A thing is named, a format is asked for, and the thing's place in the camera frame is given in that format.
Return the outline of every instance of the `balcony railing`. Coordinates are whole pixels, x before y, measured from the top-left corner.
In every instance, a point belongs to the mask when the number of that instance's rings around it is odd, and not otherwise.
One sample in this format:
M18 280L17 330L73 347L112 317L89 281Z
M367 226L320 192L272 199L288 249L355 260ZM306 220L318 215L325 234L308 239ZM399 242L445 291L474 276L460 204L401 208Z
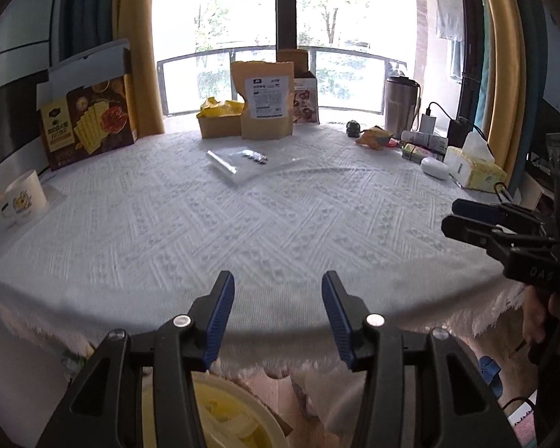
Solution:
M407 63L372 53L331 47L301 46L318 79L321 109L382 115L386 79ZM165 116L197 113L209 96L237 99L230 64L237 60L274 62L276 46L259 45L206 50L158 61L158 84Z

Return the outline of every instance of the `yellow plastic bag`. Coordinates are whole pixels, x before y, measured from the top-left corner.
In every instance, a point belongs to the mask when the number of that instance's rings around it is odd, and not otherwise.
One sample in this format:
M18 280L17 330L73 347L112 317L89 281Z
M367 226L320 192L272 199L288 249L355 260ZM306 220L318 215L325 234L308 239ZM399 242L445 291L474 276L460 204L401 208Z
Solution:
M197 118L239 116L242 113L243 107L245 107L244 103L239 103L238 101L224 101L224 103L221 103L212 96L203 102Z

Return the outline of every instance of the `label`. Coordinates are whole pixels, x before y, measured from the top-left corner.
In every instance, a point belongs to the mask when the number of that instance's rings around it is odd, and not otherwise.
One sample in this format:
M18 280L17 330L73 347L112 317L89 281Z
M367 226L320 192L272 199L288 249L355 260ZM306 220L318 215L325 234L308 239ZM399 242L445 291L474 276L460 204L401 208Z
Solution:
M43 129L46 132L46 142L51 153L75 144L75 135L73 135L66 99L42 106L41 113Z
M245 89L252 118L288 116L288 76L250 77L245 79Z

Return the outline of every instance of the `tissue box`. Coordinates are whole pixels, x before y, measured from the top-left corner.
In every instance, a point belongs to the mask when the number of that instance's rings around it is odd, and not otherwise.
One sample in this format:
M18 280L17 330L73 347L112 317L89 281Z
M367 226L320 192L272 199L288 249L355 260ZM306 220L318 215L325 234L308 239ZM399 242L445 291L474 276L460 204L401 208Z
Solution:
M506 172L495 163L470 158L460 148L449 146L444 163L450 175L464 189L494 193L494 184L506 179Z

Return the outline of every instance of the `small toy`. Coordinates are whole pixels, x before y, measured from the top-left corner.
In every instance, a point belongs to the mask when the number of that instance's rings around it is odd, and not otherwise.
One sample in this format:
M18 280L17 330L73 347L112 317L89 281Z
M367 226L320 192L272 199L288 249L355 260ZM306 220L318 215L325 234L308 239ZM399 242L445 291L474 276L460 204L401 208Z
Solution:
M346 134L349 138L358 138L361 134L361 125L354 119L346 124Z

